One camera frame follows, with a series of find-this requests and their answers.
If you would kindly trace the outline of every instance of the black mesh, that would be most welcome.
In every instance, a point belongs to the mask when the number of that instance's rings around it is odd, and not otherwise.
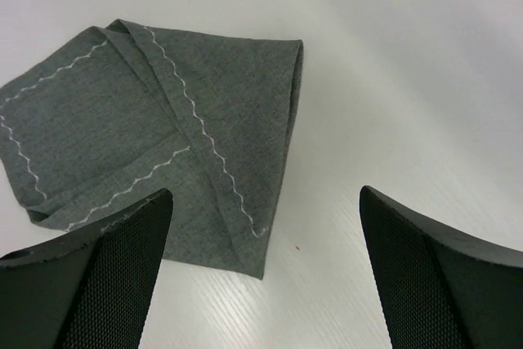
[[[361,220],[392,346],[467,349],[450,291],[423,236],[362,191]]]
[[[168,232],[170,206],[152,203],[96,246],[57,347],[138,347]]]

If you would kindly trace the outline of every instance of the white zigzag stitching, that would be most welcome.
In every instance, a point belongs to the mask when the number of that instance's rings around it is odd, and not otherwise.
[[[246,216],[248,218],[248,220],[251,222],[251,232],[253,233],[253,236],[256,237],[257,239],[261,238],[267,228],[263,228],[261,229],[260,233],[256,233],[256,231],[254,230],[254,219],[253,217],[247,213],[245,211],[245,206],[244,206],[244,196],[241,195],[238,190],[236,189],[236,179],[234,176],[232,176],[229,171],[227,171],[227,168],[226,168],[226,158],[224,156],[222,156],[221,154],[219,154],[216,150],[216,142],[214,140],[214,138],[212,138],[212,136],[210,136],[209,134],[207,134],[207,131],[205,130],[205,122],[203,121],[202,118],[200,118],[197,114],[196,114],[196,102],[194,102],[194,100],[192,98],[190,98],[188,95],[187,95],[187,83],[186,81],[178,74],[177,72],[177,65],[176,63],[170,58],[167,56],[167,54],[165,53],[165,48],[162,47],[160,44],[158,44],[158,42],[156,41],[156,34],[154,33],[153,30],[149,29],[147,26],[144,26],[144,29],[147,30],[149,33],[151,33],[151,35],[153,36],[153,43],[158,47],[160,48],[160,50],[162,51],[162,54],[163,54],[163,58],[165,58],[169,63],[171,63],[172,65],[172,73],[174,74],[174,76],[176,78],[178,78],[181,82],[181,85],[183,86],[183,95],[187,98],[187,100],[190,101],[190,104],[192,105],[193,107],[193,117],[198,119],[201,126],[202,126],[202,134],[204,134],[210,141],[211,141],[211,145],[212,145],[212,152],[214,153],[214,155],[216,155],[220,160],[221,160],[221,169],[223,171],[223,173],[225,175],[227,175],[230,180],[232,181],[232,190],[233,192],[238,195],[239,197],[239,209],[240,211],[244,214],[244,216]]]
[[[34,90],[37,88],[38,84],[42,81],[46,81],[48,79],[53,79],[55,76],[58,75],[58,73],[60,71],[63,71],[64,69],[72,69],[74,67],[74,65],[81,59],[86,59],[88,57],[91,57],[92,53],[100,48],[100,47],[103,47],[105,44],[107,44],[107,40],[105,40],[102,44],[99,44],[99,45],[95,45],[91,48],[91,50],[86,54],[86,55],[82,55],[82,56],[77,56],[74,58],[74,60],[67,66],[64,66],[64,67],[59,67],[58,69],[56,69],[56,71],[54,72],[54,74],[51,74],[51,75],[48,75],[46,77],[41,77],[38,79],[38,81],[32,85],[32,86],[29,86],[29,87],[22,87],[18,93],[13,96],[13,97],[8,97],[4,100],[4,102],[0,105],[0,109],[2,109],[9,101],[13,101],[13,100],[18,100],[21,96],[22,96],[22,93],[23,92],[27,92],[28,90]],[[43,196],[43,200],[47,200],[47,194],[45,192],[43,192],[42,190],[40,190],[38,188],[38,182],[40,181],[40,177],[33,172],[33,170],[31,169],[31,159],[25,155],[24,153],[22,153],[22,145],[19,141],[17,141],[14,137],[13,137],[13,129],[9,126],[7,126],[5,124],[5,121],[6,121],[6,118],[2,115],[0,115],[0,119],[2,120],[0,122],[0,125],[5,128],[7,130],[7,132],[9,132],[9,141],[13,141],[16,143],[16,146],[18,148],[18,155],[20,157],[22,157],[25,162],[27,163],[27,172],[32,176],[34,177],[34,189]]]
[[[92,53],[100,48],[100,47],[103,47],[104,45],[107,44],[107,40],[105,40],[102,44],[98,44],[98,45],[95,45],[91,48],[91,50],[86,54],[86,55],[82,55],[82,56],[77,56],[74,58],[74,60],[69,64],[69,65],[66,65],[64,67],[59,67],[58,69],[56,69],[55,73],[54,74],[51,74],[51,75],[48,75],[46,77],[41,77],[38,79],[38,81],[32,85],[32,86],[28,86],[28,87],[22,87],[20,89],[20,91],[18,92],[18,94],[16,94],[16,96],[13,96],[13,97],[8,97],[4,100],[4,102],[0,105],[0,109],[3,108],[9,101],[13,101],[13,100],[18,100],[21,96],[22,96],[22,93],[23,92],[27,92],[29,90],[34,90],[37,88],[38,84],[40,82],[43,82],[43,81],[47,81],[48,79],[53,79],[55,76],[58,75],[58,73],[60,71],[63,71],[64,69],[72,69],[74,67],[74,65],[76,65],[76,63],[78,63],[79,60],[81,59],[87,59],[88,57],[91,57]]]
[[[103,210],[104,208],[108,208],[113,202],[115,199],[117,199],[120,195],[125,195],[125,194],[129,194],[130,192],[132,192],[132,190],[134,189],[134,186],[136,184],[138,184],[140,181],[144,181],[144,180],[147,180],[147,179],[150,179],[153,175],[154,175],[154,172],[156,172],[156,170],[158,168],[161,168],[161,167],[165,167],[167,165],[170,165],[172,160],[177,156],[179,155],[180,153],[183,153],[187,150],[190,149],[190,146],[187,146],[185,149],[181,149],[181,150],[176,150],[174,153],[172,153],[172,156],[170,159],[168,159],[167,161],[165,161],[164,163],[158,163],[156,165],[153,166],[153,168],[151,169],[151,171],[149,172],[148,175],[146,176],[143,176],[143,177],[137,177],[136,179],[134,179],[132,181],[132,184],[131,186],[129,186],[129,188],[127,188],[126,190],[123,190],[123,191],[120,191],[120,192],[117,192],[116,194],[114,194],[113,196],[111,196],[111,198],[109,199],[109,201],[106,203],[106,204],[102,204],[100,206],[96,206],[94,208],[92,208],[89,213],[85,216],[84,219],[78,221],[78,222],[71,222],[69,224],[69,226],[67,226],[67,229],[65,231],[69,232],[73,226],[76,226],[76,225],[80,225],[80,224],[83,224],[85,222],[87,222],[87,220],[91,217],[91,215],[94,213],[94,212],[97,212],[98,210]]]
[[[13,129],[4,123],[6,121],[6,118],[4,118],[0,114],[0,119],[0,125],[4,127],[7,130],[7,132],[9,132],[9,141],[13,141],[16,143],[16,146],[18,147],[18,155],[25,160],[27,172],[29,172],[29,174],[32,177],[34,177],[34,189],[43,196],[43,200],[47,200],[47,194],[38,188],[38,182],[40,181],[40,177],[38,177],[38,175],[34,173],[31,169],[31,159],[27,155],[22,153],[22,145],[13,137]]]

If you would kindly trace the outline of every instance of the white surface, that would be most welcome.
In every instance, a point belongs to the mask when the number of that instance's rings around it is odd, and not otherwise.
[[[523,249],[523,0],[2,0],[0,82],[120,17],[302,38],[302,98],[266,278],[163,262],[144,348],[390,347],[365,184]],[[0,254],[31,226],[0,176]]]

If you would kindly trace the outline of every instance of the white wood grain surface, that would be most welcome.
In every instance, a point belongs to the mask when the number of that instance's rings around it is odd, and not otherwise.
[[[390,347],[366,184],[523,250],[523,0],[0,1],[0,83],[115,18],[305,42],[266,278],[163,262],[143,348]],[[29,224],[1,171],[0,254],[59,234]]]

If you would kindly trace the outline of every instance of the gray fabric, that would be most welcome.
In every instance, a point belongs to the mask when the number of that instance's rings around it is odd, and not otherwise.
[[[116,20],[0,89],[0,156],[32,221],[74,230],[160,188],[165,257],[263,276],[301,41]]]

